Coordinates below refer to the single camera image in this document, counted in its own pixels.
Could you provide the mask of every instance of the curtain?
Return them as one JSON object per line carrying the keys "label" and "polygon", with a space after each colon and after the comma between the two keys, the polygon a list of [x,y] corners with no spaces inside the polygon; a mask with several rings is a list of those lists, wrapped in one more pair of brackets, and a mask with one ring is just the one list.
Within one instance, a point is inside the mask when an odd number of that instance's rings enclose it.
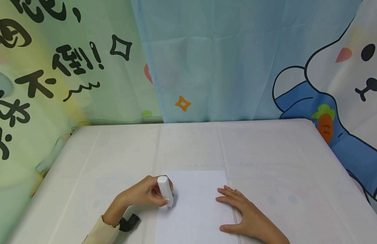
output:
{"label": "curtain", "polygon": [[131,0],[163,120],[307,118],[377,213],[377,0]]}
{"label": "curtain", "polygon": [[129,0],[0,0],[0,243],[73,128],[153,122]]}

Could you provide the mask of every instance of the wavy line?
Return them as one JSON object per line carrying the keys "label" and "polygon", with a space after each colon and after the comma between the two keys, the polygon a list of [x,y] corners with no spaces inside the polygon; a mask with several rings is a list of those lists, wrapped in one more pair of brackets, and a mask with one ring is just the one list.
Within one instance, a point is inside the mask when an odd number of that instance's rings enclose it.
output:
{"label": "wavy line", "polygon": [[100,82],[97,82],[96,85],[93,85],[93,84],[91,84],[91,83],[88,83],[88,85],[89,85],[88,87],[85,87],[85,86],[83,86],[83,85],[80,85],[80,86],[79,86],[79,89],[77,89],[77,90],[69,90],[68,97],[65,98],[63,101],[64,101],[64,102],[68,101],[68,99],[72,96],[73,93],[80,93],[83,89],[91,90],[93,87],[95,87],[95,88],[100,87]]}

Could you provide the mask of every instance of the sheet of paper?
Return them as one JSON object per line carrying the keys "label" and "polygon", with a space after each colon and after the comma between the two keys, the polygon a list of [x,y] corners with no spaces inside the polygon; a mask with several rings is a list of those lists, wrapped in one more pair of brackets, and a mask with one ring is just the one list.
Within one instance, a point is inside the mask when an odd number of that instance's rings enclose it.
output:
{"label": "sheet of paper", "polygon": [[173,182],[172,208],[158,210],[155,244],[238,244],[237,236],[219,231],[234,224],[232,207],[215,200],[227,184],[224,171],[165,171]]}

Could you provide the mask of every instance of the hand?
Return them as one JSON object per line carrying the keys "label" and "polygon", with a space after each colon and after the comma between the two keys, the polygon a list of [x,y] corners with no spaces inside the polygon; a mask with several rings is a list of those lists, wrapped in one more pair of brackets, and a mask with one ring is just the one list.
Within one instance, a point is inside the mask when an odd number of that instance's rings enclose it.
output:
{"label": "hand", "polygon": [[290,244],[287,237],[241,192],[228,186],[218,188],[225,195],[217,197],[216,201],[227,203],[238,208],[243,214],[239,224],[226,224],[219,230],[227,233],[246,235],[257,238],[267,244]]}
{"label": "hand", "polygon": [[[161,196],[160,188],[157,184],[158,177],[148,175],[139,183],[129,189],[119,193],[106,213],[103,215],[103,221],[106,224],[117,226],[127,208],[137,204],[151,204],[158,207],[168,204]],[[169,180],[169,185],[173,191],[173,184]]]}

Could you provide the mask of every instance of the table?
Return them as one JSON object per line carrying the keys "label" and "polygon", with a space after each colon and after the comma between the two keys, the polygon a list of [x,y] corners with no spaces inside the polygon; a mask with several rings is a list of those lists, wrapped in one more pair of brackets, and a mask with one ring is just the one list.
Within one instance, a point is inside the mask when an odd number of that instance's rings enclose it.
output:
{"label": "table", "polygon": [[[377,243],[377,215],[304,119],[78,128],[8,243],[80,244],[119,192],[163,170],[225,170],[293,244]],[[157,209],[133,212],[116,243],[153,244]]]}

